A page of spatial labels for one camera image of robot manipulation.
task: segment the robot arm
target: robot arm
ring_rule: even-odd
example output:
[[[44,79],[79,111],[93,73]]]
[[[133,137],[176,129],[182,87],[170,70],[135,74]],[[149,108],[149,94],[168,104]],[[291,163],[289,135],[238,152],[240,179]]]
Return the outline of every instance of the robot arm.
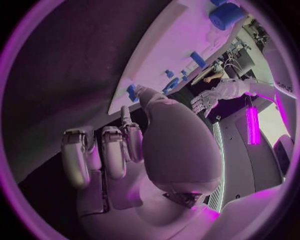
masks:
[[[254,78],[248,78],[244,81],[240,79],[222,79],[216,87],[201,92],[190,103],[194,113],[197,114],[205,109],[204,116],[207,117],[211,110],[218,105],[218,100],[235,99],[243,94],[258,95],[272,102],[275,101],[275,90],[272,86],[258,83]]]

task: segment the purple light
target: purple light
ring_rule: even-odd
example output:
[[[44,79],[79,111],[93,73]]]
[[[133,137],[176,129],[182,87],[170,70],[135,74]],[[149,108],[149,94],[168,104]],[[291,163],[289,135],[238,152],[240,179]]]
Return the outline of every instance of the purple light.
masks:
[[[259,126],[258,110],[255,106],[246,109],[248,144],[257,145],[261,142],[261,132]]]

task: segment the pink light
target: pink light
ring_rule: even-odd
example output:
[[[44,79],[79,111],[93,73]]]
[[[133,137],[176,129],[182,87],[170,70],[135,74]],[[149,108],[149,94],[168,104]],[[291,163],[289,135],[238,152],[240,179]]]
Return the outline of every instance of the pink light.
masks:
[[[257,145],[261,142],[261,132],[259,125],[258,110],[255,106],[246,109],[248,144]]]

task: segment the blue object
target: blue object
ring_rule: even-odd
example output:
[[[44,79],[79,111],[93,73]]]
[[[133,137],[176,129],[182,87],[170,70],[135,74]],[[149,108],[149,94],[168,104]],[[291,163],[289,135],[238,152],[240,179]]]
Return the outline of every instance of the blue object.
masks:
[[[166,76],[170,79],[170,78],[172,78],[173,76],[174,76],[174,73],[172,72],[172,71],[170,71],[170,70],[166,70],[166,71],[164,71],[165,72],[165,74],[166,74]]]
[[[193,51],[190,57],[198,64],[199,67],[204,68],[206,66],[206,62],[197,52]]]
[[[162,90],[164,94],[166,94],[168,91],[172,90],[178,85],[179,78],[175,77],[172,81],[170,81],[165,88]]]
[[[212,24],[223,31],[243,17],[243,10],[231,2],[219,6],[209,14]]]
[[[227,0],[210,0],[212,4],[216,5],[217,7],[221,6],[222,4],[226,3]]]
[[[127,88],[127,93],[129,93],[129,98],[130,100],[135,103],[139,100],[139,98],[136,97],[135,95],[135,89],[136,89],[136,86],[134,84],[131,84],[128,88]]]

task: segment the glowing tube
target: glowing tube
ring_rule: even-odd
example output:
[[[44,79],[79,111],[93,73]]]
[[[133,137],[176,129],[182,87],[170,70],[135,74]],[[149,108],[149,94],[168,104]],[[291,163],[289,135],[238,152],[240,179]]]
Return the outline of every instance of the glowing tube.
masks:
[[[259,126],[258,110],[255,106],[246,109],[248,144],[256,145],[261,142],[261,132]]]

